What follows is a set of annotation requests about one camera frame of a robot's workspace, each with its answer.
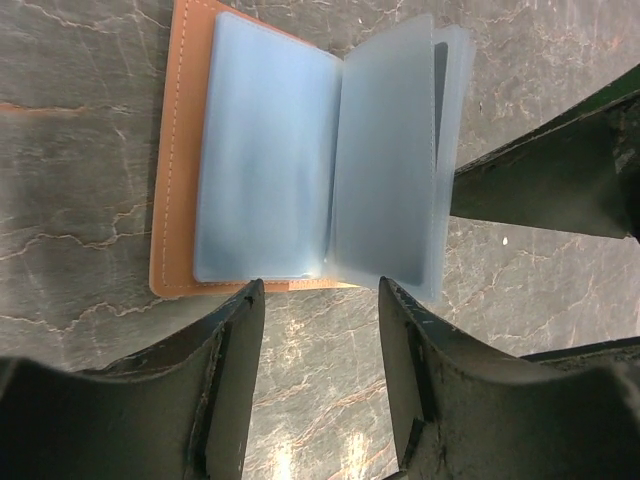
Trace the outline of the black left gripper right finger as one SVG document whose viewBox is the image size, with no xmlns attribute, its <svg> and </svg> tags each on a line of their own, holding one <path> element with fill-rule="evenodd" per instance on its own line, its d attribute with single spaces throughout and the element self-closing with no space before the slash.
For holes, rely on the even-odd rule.
<svg viewBox="0 0 640 480">
<path fill-rule="evenodd" d="M 515 357 L 379 283 L 401 479 L 635 479 L 639 341 Z"/>
</svg>

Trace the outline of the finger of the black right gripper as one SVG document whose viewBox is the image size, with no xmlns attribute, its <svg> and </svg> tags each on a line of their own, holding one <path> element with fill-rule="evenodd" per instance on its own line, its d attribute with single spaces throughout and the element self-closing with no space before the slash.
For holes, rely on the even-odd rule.
<svg viewBox="0 0 640 480">
<path fill-rule="evenodd" d="M 639 236 L 639 72 L 470 162 L 455 217 L 609 238 Z"/>
</svg>

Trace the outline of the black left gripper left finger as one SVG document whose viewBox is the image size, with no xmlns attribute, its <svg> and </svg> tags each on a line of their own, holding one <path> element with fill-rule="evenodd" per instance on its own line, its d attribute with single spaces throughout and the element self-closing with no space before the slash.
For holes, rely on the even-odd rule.
<svg viewBox="0 0 640 480">
<path fill-rule="evenodd" d="M 238 479 L 265 321 L 254 280 L 99 370 L 1 361 L 5 479 Z"/>
</svg>

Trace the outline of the tan leather card holder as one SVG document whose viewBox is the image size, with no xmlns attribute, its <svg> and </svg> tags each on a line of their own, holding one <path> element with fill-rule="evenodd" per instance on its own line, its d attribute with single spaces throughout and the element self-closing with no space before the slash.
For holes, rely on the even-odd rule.
<svg viewBox="0 0 640 480">
<path fill-rule="evenodd" d="M 174 5 L 149 285 L 160 297 L 442 289 L 469 32 L 415 16 L 338 58 L 217 1 Z"/>
</svg>

